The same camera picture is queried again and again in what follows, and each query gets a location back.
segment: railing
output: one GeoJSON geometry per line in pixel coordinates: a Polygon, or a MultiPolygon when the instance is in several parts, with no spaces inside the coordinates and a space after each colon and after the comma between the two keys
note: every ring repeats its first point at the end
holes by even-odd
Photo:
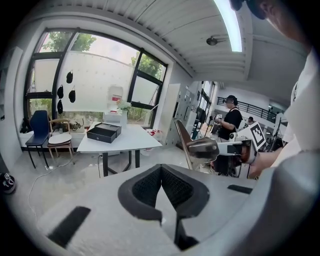
{"type": "MultiPolygon", "coordinates": [[[[225,98],[218,97],[217,105],[225,106],[226,105],[225,98]]],[[[241,111],[244,111],[244,112],[253,114],[255,116],[261,117],[263,119],[268,120],[269,122],[272,122],[272,123],[276,122],[276,116],[277,115],[275,113],[272,113],[272,112],[270,112],[268,110],[265,110],[265,109],[263,109],[261,107],[254,106],[254,105],[251,105],[251,104],[248,104],[248,103],[245,103],[245,102],[241,102],[241,101],[238,101],[238,106],[237,107],[241,111]]]]}

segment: black box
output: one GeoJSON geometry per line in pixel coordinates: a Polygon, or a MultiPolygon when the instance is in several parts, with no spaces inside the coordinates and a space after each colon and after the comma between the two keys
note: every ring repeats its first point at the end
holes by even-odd
{"type": "Polygon", "coordinates": [[[96,124],[94,128],[86,132],[86,136],[89,139],[106,143],[112,143],[120,134],[121,126],[103,122],[96,124]]]}

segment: black hat hanging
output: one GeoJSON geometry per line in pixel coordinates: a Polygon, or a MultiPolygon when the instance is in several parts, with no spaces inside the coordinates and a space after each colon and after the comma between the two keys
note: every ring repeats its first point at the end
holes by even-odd
{"type": "Polygon", "coordinates": [[[64,107],[62,106],[61,99],[59,100],[58,105],[57,105],[56,108],[58,109],[58,113],[62,114],[62,112],[64,111],[64,107]]]}
{"type": "Polygon", "coordinates": [[[71,71],[66,75],[66,82],[67,82],[68,84],[71,84],[73,79],[74,79],[74,71],[71,70],[71,71]]]}
{"type": "Polygon", "coordinates": [[[62,99],[64,97],[64,87],[61,84],[61,86],[59,87],[58,91],[56,92],[56,94],[58,95],[59,99],[62,99]]]}
{"type": "Polygon", "coordinates": [[[69,92],[69,99],[71,103],[74,103],[76,101],[76,86],[74,85],[72,87],[72,90],[69,92]]]}

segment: balcony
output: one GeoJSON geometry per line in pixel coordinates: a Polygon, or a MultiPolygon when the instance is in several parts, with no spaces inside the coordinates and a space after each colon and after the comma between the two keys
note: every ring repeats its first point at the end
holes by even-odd
{"type": "MultiPolygon", "coordinates": [[[[225,98],[218,97],[217,105],[226,106],[225,98]]],[[[275,113],[272,113],[272,112],[265,110],[263,108],[260,108],[258,106],[254,106],[254,105],[251,105],[251,104],[248,104],[245,102],[238,101],[237,107],[239,108],[239,110],[241,110],[243,112],[247,112],[249,114],[260,117],[260,118],[265,119],[273,124],[276,122],[277,115],[275,113]]]]}

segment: vase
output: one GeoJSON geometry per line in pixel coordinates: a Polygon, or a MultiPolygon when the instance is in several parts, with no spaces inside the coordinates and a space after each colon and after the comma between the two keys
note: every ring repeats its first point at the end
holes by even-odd
{"type": "Polygon", "coordinates": [[[127,128],[128,110],[122,110],[120,124],[122,128],[127,128]]]}

